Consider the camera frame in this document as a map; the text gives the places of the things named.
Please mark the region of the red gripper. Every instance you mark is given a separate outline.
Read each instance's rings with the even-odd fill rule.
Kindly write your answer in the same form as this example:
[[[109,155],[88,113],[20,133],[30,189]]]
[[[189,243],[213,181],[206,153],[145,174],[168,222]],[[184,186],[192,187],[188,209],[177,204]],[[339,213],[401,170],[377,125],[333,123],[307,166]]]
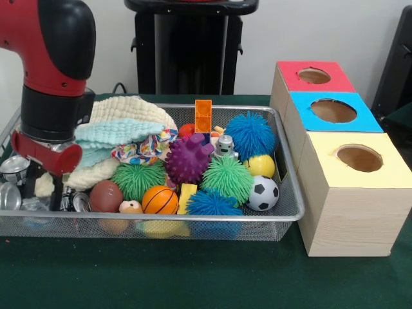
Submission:
[[[14,131],[11,137],[13,150],[31,160],[26,174],[23,197],[35,196],[36,179],[42,176],[42,167],[52,174],[54,190],[50,198],[50,211],[60,211],[64,184],[62,175],[72,173],[82,158],[82,148],[75,142],[51,144],[38,142]]]

